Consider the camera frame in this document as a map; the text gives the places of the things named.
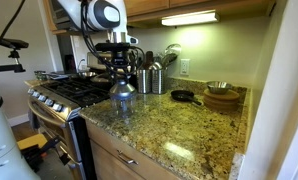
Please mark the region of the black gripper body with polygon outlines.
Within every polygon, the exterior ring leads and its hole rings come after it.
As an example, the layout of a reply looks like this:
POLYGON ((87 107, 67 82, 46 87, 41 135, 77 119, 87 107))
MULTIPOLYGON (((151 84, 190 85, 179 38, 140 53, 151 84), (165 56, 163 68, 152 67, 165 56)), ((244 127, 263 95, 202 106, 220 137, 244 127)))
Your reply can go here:
POLYGON ((129 60, 128 60, 128 54, 126 51, 113 51, 111 53, 112 59, 112 70, 111 74, 114 79, 129 78, 129 60))

